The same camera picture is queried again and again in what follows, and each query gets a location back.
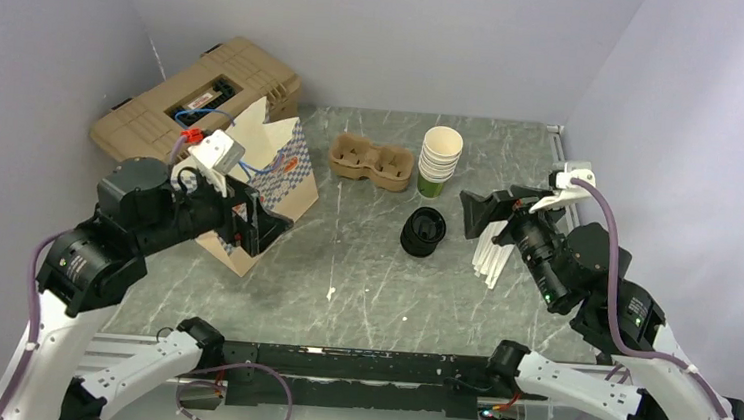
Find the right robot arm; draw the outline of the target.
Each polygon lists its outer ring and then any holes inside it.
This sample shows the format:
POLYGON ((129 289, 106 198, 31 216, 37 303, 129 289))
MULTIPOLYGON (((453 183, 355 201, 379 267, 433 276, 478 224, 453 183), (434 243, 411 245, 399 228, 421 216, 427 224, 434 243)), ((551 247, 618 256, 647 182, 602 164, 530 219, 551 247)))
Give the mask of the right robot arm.
POLYGON ((504 340, 487 361, 491 391, 557 399, 600 420, 744 420, 744 403, 708 384, 663 309, 627 279, 631 256, 618 244, 613 217, 563 233, 556 225, 562 210, 542 189, 514 185, 486 196, 464 190, 459 199, 464 234, 475 238, 501 223, 494 242, 519 250, 548 310, 568 316, 586 343, 640 381, 597 381, 504 340))

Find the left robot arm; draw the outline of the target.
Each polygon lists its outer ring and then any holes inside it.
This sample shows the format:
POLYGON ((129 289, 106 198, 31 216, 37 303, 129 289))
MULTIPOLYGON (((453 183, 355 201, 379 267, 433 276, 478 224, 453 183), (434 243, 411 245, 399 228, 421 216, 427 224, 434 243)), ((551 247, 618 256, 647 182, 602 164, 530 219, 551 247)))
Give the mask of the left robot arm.
POLYGON ((0 380, 0 420, 109 420, 166 379, 214 375, 226 364, 223 335, 191 317, 167 338, 94 375, 77 369, 157 252, 213 232, 257 256, 291 229, 246 183, 214 188, 173 181, 171 168, 131 158, 97 186, 92 217, 40 243, 28 268, 29 317, 0 380))

